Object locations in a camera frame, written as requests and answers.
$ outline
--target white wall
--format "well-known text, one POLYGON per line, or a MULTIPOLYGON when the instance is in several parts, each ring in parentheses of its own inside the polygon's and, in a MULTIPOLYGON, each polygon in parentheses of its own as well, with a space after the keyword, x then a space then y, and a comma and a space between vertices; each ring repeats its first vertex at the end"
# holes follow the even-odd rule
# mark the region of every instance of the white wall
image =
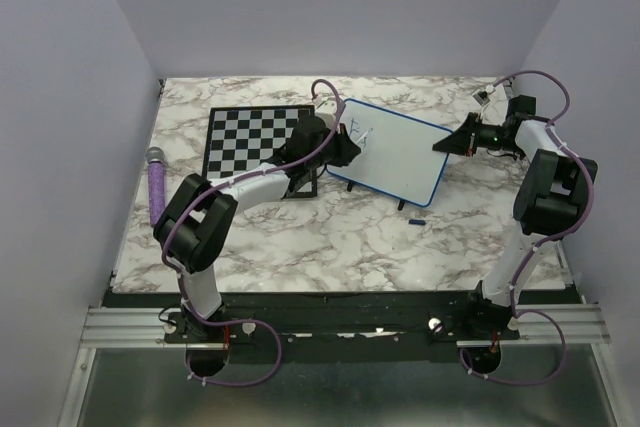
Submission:
MULTIPOLYGON (((525 62, 555 74, 573 107, 558 124, 569 147, 599 164, 591 218, 565 239, 567 257, 590 301, 599 301, 618 366, 640 419, 640 0, 561 0, 525 62)), ((562 96, 522 78, 551 115, 562 96)))
POLYGON ((118 0, 165 76, 494 75, 558 0, 118 0))
POLYGON ((0 423, 56 425, 158 83, 116 0, 0 0, 0 423))

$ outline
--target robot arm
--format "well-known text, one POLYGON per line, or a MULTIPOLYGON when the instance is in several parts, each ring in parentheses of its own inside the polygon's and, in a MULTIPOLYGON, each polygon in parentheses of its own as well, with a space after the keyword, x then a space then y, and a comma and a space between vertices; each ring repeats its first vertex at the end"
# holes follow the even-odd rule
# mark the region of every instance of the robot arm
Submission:
MULTIPOLYGON (((486 92, 474 95, 481 104, 488 102, 486 92)), ((479 114, 470 113, 458 130, 434 144, 433 150, 473 156, 478 147, 513 152, 530 161, 524 181, 513 206, 518 222, 498 265, 478 286, 481 301, 493 306, 509 307, 511 289, 517 302, 520 291, 536 264, 553 248, 555 242, 542 244, 511 285, 516 270, 527 253, 541 239, 564 232, 582 216, 587 204, 587 183, 577 164, 551 141, 545 132, 548 119, 537 117, 536 99, 518 96, 509 101, 502 125, 488 125, 479 114)), ((597 165, 581 159, 592 179, 597 165)))
POLYGON ((188 206, 212 186, 230 183, 204 199, 195 209, 204 214, 198 221, 189 216, 177 229, 169 246, 169 255, 183 267, 183 297, 196 312, 210 317, 221 305, 213 263, 220 255, 233 217, 262 202, 276 201, 295 193, 311 180, 312 173, 325 164, 343 167, 360 154, 360 148, 347 135, 344 124, 317 155, 285 170, 279 166, 295 164, 316 150, 328 137, 330 129, 314 115, 302 117, 291 137, 254 171, 262 172, 245 178, 247 172, 230 178, 208 181, 198 174, 182 182, 156 224, 153 236, 164 247, 171 230, 188 206))

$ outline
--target metal frame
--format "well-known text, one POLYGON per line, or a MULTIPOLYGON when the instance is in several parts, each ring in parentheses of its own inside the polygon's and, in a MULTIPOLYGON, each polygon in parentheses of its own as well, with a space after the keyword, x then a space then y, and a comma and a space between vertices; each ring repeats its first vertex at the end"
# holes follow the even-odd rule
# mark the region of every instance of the metal frame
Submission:
MULTIPOLYGON (((558 304, 526 305, 520 309, 535 308, 553 316, 561 325, 568 344, 592 345, 598 371, 602 378, 615 422, 620 427, 631 427, 634 416, 617 374, 609 343, 611 341, 598 305, 558 304)), ((221 343, 167 344, 165 325, 158 319, 159 308, 95 308, 87 313, 80 340, 80 349, 74 365, 58 427, 76 427, 89 386, 97 349, 203 349, 222 350, 221 343)), ((504 340, 504 345, 548 345, 559 342, 553 326, 535 315, 525 315, 519 324, 521 338, 504 340)), ((390 335, 372 332, 372 335, 390 335)), ((295 335, 308 335, 300 332, 295 335)), ((482 341, 459 341, 459 347, 487 345, 482 341)))
MULTIPOLYGON (((597 305, 559 304, 526 305, 518 310, 534 308, 551 315, 562 327, 568 344, 606 344, 609 333, 597 305)), ((161 309, 90 309, 87 314, 81 349, 201 349, 222 350, 221 343, 169 344, 164 340, 164 324, 158 320, 161 309)), ((166 312, 178 312, 170 309, 166 312)), ((525 315, 519 321, 520 339, 503 340, 503 345, 545 345, 559 343, 558 333, 546 319, 525 315)), ((350 333, 340 335, 386 336, 400 332, 350 333)), ((292 336, 310 336, 308 332, 296 332, 292 336)), ((459 341, 458 347, 483 347, 489 341, 459 341)))
POLYGON ((80 348, 78 350, 58 427, 76 427, 78 425, 95 357, 96 349, 80 348))

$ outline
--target blue whiteboard frame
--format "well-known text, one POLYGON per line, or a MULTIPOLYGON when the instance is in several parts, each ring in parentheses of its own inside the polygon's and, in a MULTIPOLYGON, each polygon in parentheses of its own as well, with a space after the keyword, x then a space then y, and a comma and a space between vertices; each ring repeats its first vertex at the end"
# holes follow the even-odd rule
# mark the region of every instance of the blue whiteboard frame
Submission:
MULTIPOLYGON (((449 132, 450 134, 453 133, 453 130, 451 130, 451 129, 447 128, 447 127, 443 127, 443 126, 438 125, 438 124, 432 124, 431 122, 427 122, 425 120, 416 119, 415 117, 411 117, 409 115, 402 114, 400 112, 395 112, 393 110, 385 109, 384 107, 378 107, 377 105, 369 104, 369 103, 363 102, 361 100, 348 98, 344 102, 345 102, 345 104, 347 102, 355 102, 356 104, 365 105, 367 107, 371 107, 372 109, 382 110, 383 112, 388 112, 390 114, 397 115, 399 117, 404 117, 405 119, 409 119, 409 120, 412 120, 414 122, 419 122, 421 124, 426 124, 426 125, 428 125, 430 127, 436 127, 438 129, 444 130, 445 132, 449 132)), ((431 205, 431 203, 433 202, 433 198, 436 195, 436 190, 438 189, 438 185, 440 185, 440 180, 442 179, 442 174, 444 173, 444 168, 447 166, 447 161, 448 160, 449 160, 449 154, 447 154, 445 156, 445 158, 444 158, 444 162, 442 163, 442 168, 440 169, 440 174, 438 175, 438 180, 436 180, 436 183, 435 183, 435 185, 433 187, 433 191, 431 192, 431 197, 429 197, 429 202, 427 202, 424 205, 420 205, 420 204, 417 204, 417 203, 412 202, 410 200, 403 199, 402 197, 398 197, 397 195, 391 194, 389 192, 385 192, 384 190, 377 189, 375 187, 372 187, 371 185, 360 183, 358 181, 355 181, 353 179, 349 179, 349 178, 344 177, 342 175, 334 174, 333 172, 331 172, 331 170, 329 170, 330 169, 329 166, 327 166, 327 172, 329 172, 329 174, 333 175, 334 177, 336 177, 338 179, 346 180, 347 182, 353 182, 354 184, 357 184, 357 185, 362 185, 363 187, 366 187, 367 189, 371 189, 371 190, 373 190, 375 192, 379 192, 381 194, 388 195, 389 197, 393 197, 394 199, 398 199, 398 200, 402 200, 404 202, 407 202, 408 204, 413 204, 413 205, 417 205, 418 207, 423 207, 424 208, 424 207, 429 207, 431 205)))

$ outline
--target cable clip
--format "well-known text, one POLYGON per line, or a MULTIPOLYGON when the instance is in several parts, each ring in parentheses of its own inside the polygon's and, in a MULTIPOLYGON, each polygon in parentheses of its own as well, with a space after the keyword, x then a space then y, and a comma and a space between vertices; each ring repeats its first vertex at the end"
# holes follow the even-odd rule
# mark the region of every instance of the cable clip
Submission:
POLYGON ((311 101, 313 102, 313 105, 316 106, 316 109, 320 108, 320 106, 326 102, 326 100, 322 100, 322 97, 319 95, 312 97, 311 101))

